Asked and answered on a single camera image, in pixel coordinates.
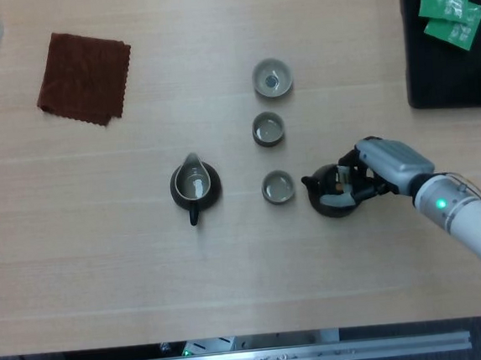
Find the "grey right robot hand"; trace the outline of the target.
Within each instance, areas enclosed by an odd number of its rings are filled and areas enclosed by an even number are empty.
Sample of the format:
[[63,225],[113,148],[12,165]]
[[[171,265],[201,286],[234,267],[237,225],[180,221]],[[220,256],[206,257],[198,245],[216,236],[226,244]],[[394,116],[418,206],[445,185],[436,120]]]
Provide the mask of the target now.
[[435,165],[405,143],[367,137],[337,162],[337,172],[345,175],[342,193],[319,198],[323,206],[354,207],[362,201],[391,192],[408,196],[412,181],[431,175]]

